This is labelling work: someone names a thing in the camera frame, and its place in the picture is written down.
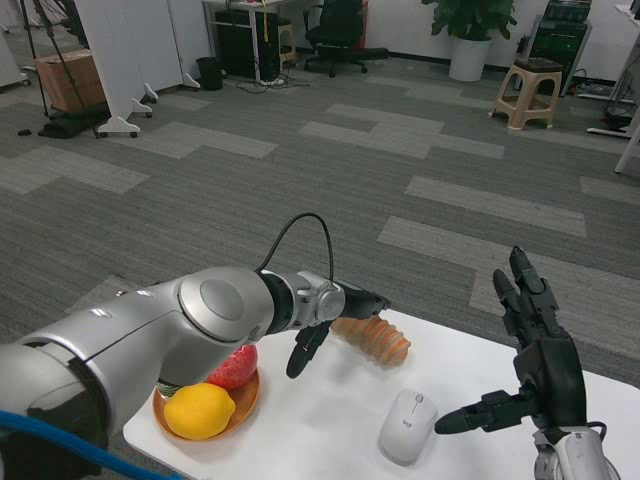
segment white mouse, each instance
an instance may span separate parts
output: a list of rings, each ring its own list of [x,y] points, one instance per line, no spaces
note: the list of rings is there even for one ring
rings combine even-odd
[[[433,431],[437,415],[436,406],[422,393],[402,390],[380,431],[382,453],[401,465],[415,462]]]

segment blue cable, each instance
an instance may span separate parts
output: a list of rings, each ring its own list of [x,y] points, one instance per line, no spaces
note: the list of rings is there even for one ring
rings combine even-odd
[[[133,478],[134,480],[182,480],[182,477],[178,475],[165,477],[150,470],[131,465],[115,455],[83,440],[77,435],[73,435],[36,418],[25,417],[0,410],[0,428],[19,431],[42,438],[59,447],[66,448],[90,462],[107,467],[114,472]]]

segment potted plant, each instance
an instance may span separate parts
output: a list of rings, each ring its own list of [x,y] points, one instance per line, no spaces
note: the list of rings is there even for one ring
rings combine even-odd
[[[509,25],[516,25],[511,16],[513,0],[422,0],[437,3],[433,12],[431,35],[438,35],[445,27],[454,37],[449,76],[454,80],[480,80],[484,68],[491,33],[498,30],[509,40]]]

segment yellow lemon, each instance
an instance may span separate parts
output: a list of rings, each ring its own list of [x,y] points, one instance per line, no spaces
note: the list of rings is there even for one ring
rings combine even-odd
[[[236,404],[224,388],[199,383],[178,390],[164,407],[164,418],[176,434],[204,440],[222,432]]]

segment partition foot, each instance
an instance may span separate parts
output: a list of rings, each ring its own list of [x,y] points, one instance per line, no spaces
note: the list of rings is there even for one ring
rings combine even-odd
[[[189,75],[188,73],[185,73],[183,76],[183,85],[190,87],[190,88],[195,88],[197,90],[200,90],[200,83],[196,82],[193,77],[191,75]]]
[[[98,127],[98,134],[104,138],[109,133],[140,133],[140,127],[127,122],[122,117],[111,117],[107,123]]]
[[[144,91],[147,94],[147,97],[151,99],[151,103],[158,103],[158,94],[153,90],[153,88],[151,88],[151,85],[145,83]]]
[[[134,113],[151,113],[151,112],[153,112],[153,110],[151,110],[151,107],[149,107],[147,105],[142,105],[135,98],[132,98],[131,102],[133,103],[133,112]]]

